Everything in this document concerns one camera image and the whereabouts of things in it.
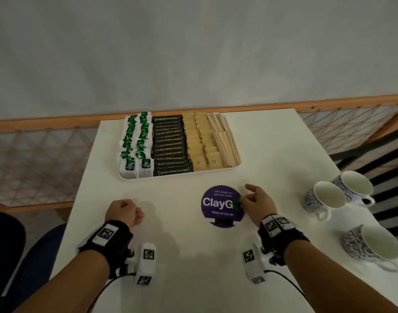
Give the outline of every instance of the purple circular sticker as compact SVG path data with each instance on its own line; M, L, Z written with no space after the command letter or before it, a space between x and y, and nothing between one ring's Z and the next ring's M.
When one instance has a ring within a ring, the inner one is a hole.
M202 197L202 213L215 226L233 227L244 216L240 197L231 187L213 186Z

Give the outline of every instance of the white mug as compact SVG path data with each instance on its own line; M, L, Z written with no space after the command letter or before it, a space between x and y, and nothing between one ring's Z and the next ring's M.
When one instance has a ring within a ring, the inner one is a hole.
M373 184L369 179L355 171L344 171L332 183L337 185L347 196L347 201L353 201L359 205L370 207L376 201L370 196L373 194Z
M375 263L383 270L398 272L398 240L380 225L359 225L341 238L345 251L355 260ZM385 266L390 263L393 268Z
M319 181L311 191L306 192L302 207L308 213L315 213L319 221L327 221L331 218L332 209L343 207L346 203L340 188L331 182Z

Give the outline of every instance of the white table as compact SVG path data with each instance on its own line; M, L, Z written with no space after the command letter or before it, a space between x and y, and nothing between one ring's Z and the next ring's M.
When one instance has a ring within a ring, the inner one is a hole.
M103 223L111 201L131 198L146 212L130 246L153 242L156 275L148 287L124 277L99 298L94 312L312 312L282 277L246 279L240 249L257 231L246 215L232 228L213 226L201 211L202 195L227 185L241 194L245 183L262 186L280 214L299 226L311 242L344 268L398 305L398 273L350 258L339 236L358 224L376 224L366 208L346 206L320 222L300 206L306 190L332 180L339 170L293 109L225 114L243 163L223 171L123 180L118 173L118 141L123 120L102 121L61 242L52 276L76 253L76 246ZM292 277L287 267L275 267Z

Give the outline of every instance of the blue chair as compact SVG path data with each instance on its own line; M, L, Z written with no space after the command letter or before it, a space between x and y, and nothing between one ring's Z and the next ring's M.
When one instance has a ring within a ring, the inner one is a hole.
M0 313L11 313L48 282L66 225L53 228L31 247L0 305ZM1 296L22 255L25 230L16 218L0 212L0 231L4 233L0 234Z

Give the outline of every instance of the concrete wall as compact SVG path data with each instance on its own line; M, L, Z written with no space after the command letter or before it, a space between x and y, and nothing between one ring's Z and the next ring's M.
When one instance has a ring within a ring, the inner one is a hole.
M398 93L398 0L0 0L0 119Z

